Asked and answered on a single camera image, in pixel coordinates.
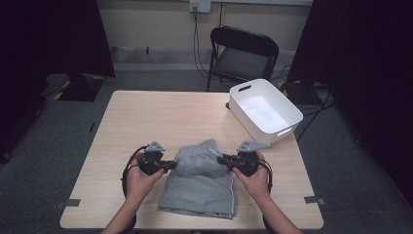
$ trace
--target person's left hand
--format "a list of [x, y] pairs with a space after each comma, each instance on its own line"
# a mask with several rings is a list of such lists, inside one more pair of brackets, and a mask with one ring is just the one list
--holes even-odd
[[[137, 165], [143, 153], [136, 154], [131, 160], [131, 167]], [[153, 175], [147, 175], [139, 166], [130, 168], [127, 178], [127, 200], [142, 201], [152, 190], [154, 184], [164, 174], [160, 169]]]

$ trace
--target light wood tabletop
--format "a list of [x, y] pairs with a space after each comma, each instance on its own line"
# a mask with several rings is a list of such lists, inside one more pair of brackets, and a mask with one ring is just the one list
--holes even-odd
[[[221, 152], [236, 154], [244, 140], [253, 140], [231, 110], [229, 94], [118, 91], [109, 101], [85, 164], [70, 199], [78, 207], [66, 207], [63, 228], [104, 228], [125, 197], [120, 178], [134, 151], [156, 140], [165, 149], [163, 160], [172, 160], [182, 146], [215, 139]], [[319, 229], [323, 220], [294, 135], [263, 149], [273, 168], [271, 196], [301, 229]], [[264, 229], [262, 214], [235, 178], [238, 200], [233, 219], [162, 212], [158, 209], [168, 175], [164, 175], [137, 212], [138, 229]]]

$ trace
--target chair backrest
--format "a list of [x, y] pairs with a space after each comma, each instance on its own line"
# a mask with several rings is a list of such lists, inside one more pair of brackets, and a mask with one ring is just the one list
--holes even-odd
[[210, 33], [210, 41], [214, 50], [218, 44], [265, 57], [277, 58], [279, 55], [279, 46], [270, 37], [236, 27], [215, 27]]

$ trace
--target folded gray garment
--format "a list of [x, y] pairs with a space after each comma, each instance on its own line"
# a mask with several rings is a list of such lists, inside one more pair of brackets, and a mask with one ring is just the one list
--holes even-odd
[[232, 218], [236, 200], [233, 176], [218, 164], [222, 157], [214, 139], [184, 146], [175, 157], [178, 165], [171, 170], [159, 208], [182, 215]]

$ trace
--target white plastic bin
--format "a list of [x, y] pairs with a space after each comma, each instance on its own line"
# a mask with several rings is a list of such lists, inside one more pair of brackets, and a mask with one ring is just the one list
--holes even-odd
[[261, 143], [291, 135], [303, 120], [301, 111], [264, 79], [233, 87], [229, 106], [255, 141]]

